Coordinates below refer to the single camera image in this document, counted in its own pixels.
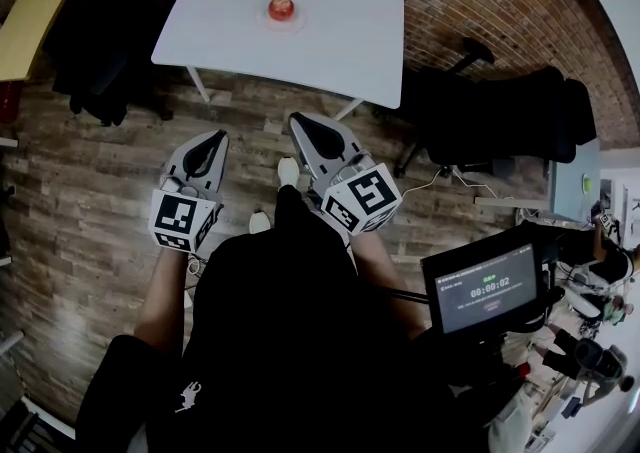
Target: white cable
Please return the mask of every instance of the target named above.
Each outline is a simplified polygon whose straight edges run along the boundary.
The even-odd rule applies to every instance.
[[[495,192],[491,188],[489,188],[487,185],[475,185],[475,184],[469,185],[469,184],[467,184],[467,182],[464,179],[462,179],[460,177],[460,175],[455,171],[455,169],[451,169],[451,171],[462,182],[462,184],[464,186],[466,186],[467,188],[473,188],[473,187],[486,188],[487,190],[489,190],[491,192],[491,195],[493,195],[494,198],[499,199],[499,197],[495,194]]]
[[[206,262],[201,259],[200,257],[196,256],[195,254],[189,254],[189,262],[187,264],[187,271],[191,274],[191,275],[199,275],[200,274],[200,268],[202,268],[202,265],[205,265]]]
[[[460,180],[460,182],[466,186],[467,188],[486,188],[487,190],[489,190],[489,192],[491,192],[491,195],[493,195],[494,198],[496,199],[500,199],[500,197],[498,197],[496,195],[496,193],[489,187],[489,185],[484,185],[484,184],[469,184],[467,183],[464,179],[462,179],[460,177],[460,174],[458,174],[455,169],[451,169],[451,171],[453,172],[453,174]],[[404,193],[402,194],[402,198],[404,199],[404,196],[407,195],[409,192],[413,192],[414,190],[421,190],[422,188],[426,188],[427,186],[431,186],[436,178],[440,175],[440,172],[442,172],[442,168],[440,168],[440,170],[438,170],[438,172],[436,172],[436,175],[433,176],[433,179],[427,183],[426,185],[422,185],[422,186],[416,186],[415,188],[409,188],[408,190],[405,190]],[[503,197],[503,200],[507,200],[507,199],[514,199],[514,197]],[[535,217],[538,213],[540,213],[540,210],[535,210],[533,213],[531,213],[527,208],[521,208],[524,209],[527,214],[529,215],[529,217]],[[547,219],[543,219],[544,222],[546,222],[549,225],[553,225],[553,222]]]
[[[414,190],[422,190],[423,188],[426,188],[427,186],[431,186],[433,183],[435,183],[435,180],[440,175],[440,172],[442,172],[442,168],[440,168],[438,170],[438,172],[436,172],[436,175],[433,176],[433,179],[431,180],[430,183],[427,183],[426,185],[422,185],[422,186],[416,186],[415,188],[409,188],[408,190],[405,190],[404,193],[402,194],[402,198],[404,199],[404,196],[407,195],[409,192],[413,192]]]

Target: red object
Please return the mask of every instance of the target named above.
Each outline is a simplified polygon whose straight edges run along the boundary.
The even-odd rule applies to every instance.
[[[528,362],[520,364],[516,369],[518,370],[518,378],[525,378],[529,373],[531,373],[531,365]]]
[[[0,83],[0,122],[13,122],[18,117],[22,81]]]
[[[271,0],[269,2],[269,17],[276,21],[288,21],[293,17],[294,9],[291,0]]]

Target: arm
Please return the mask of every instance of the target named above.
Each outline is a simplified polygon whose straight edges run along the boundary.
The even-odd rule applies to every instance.
[[[603,262],[607,257],[607,251],[602,247],[602,224],[600,220],[596,222],[596,230],[593,235],[593,257]]]
[[[165,354],[182,354],[186,272],[186,253],[162,249],[133,332],[134,337]]]
[[[591,380],[589,380],[589,383],[587,384],[587,388],[584,391],[584,397],[582,398],[583,407],[588,407],[589,405],[593,405],[595,402],[597,402],[598,400],[601,400],[611,392],[611,390],[606,390],[606,389],[603,389],[602,387],[598,387],[598,389],[596,389],[596,392],[593,394],[593,396],[589,397],[588,394],[589,394],[590,388],[591,388]]]
[[[591,392],[591,384],[593,383],[593,380],[589,379],[589,381],[587,382],[587,387],[584,390],[584,395],[582,396],[582,406],[583,407],[587,407],[589,406],[591,403],[593,403],[595,400],[593,400],[592,398],[589,397],[589,393]]]
[[[398,274],[391,256],[376,232],[351,237],[351,249],[358,273],[372,284],[407,291],[407,285]],[[392,298],[391,309],[410,339],[426,330],[422,304]]]

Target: yellow shelf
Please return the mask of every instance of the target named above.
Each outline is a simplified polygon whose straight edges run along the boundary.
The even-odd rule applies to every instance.
[[[0,29],[0,81],[26,80],[66,0],[16,0]]]

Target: shirt logo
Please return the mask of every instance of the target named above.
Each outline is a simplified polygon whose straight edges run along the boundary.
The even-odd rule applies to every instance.
[[[182,408],[176,410],[176,414],[178,412],[182,412],[183,410],[189,410],[191,407],[193,407],[196,404],[196,394],[198,394],[200,392],[200,389],[202,389],[202,385],[199,384],[198,382],[191,382],[187,388],[182,391],[182,394],[180,396],[182,396],[184,398],[184,403],[182,404]]]

